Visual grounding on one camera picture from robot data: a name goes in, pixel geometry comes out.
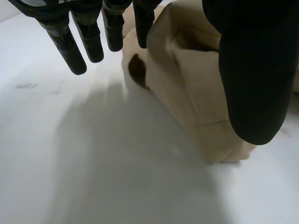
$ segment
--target beige fabric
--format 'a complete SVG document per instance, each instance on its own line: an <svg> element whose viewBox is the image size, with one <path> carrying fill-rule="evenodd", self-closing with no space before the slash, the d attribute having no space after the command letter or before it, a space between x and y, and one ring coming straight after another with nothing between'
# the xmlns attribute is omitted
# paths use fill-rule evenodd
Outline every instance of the beige fabric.
<svg viewBox="0 0 299 224"><path fill-rule="evenodd" d="M125 26L130 18L125 17ZM199 50L202 44L218 49L220 37L204 16L201 1L182 0L158 17L148 36L148 52L138 47L134 29L123 48L124 61L138 53L146 62L147 86L212 163L247 159L255 148L229 122L218 53Z"/></svg>
<svg viewBox="0 0 299 224"><path fill-rule="evenodd" d="M155 9L155 19L157 19L157 17L160 15L163 9L164 6L158 6ZM125 21L125 24L122 29L122 36L125 37L131 29L135 28L135 15L133 6L128 7L122 14L122 17Z"/></svg>

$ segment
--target white surface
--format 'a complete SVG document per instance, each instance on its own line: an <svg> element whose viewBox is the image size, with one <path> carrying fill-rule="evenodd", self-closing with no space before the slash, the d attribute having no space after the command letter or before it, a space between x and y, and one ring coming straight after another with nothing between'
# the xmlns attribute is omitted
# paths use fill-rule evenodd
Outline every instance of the white surface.
<svg viewBox="0 0 299 224"><path fill-rule="evenodd" d="M20 11L8 0L0 0L0 22L7 20L19 13Z"/></svg>
<svg viewBox="0 0 299 224"><path fill-rule="evenodd" d="M230 224L299 223L298 98L249 160L206 168L160 102L123 78L104 35L92 64L71 29L81 76L34 19L0 24L1 224L208 224L218 201Z"/></svg>

